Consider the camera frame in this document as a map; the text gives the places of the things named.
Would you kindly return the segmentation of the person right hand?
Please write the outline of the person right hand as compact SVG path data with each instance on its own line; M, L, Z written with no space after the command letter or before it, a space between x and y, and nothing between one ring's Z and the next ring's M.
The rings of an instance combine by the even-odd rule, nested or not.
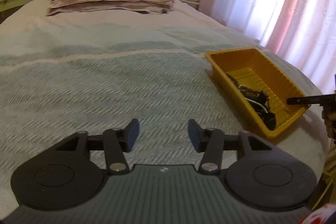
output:
M326 127L327 136L335 140L335 120L336 120L335 107L323 106L322 119Z

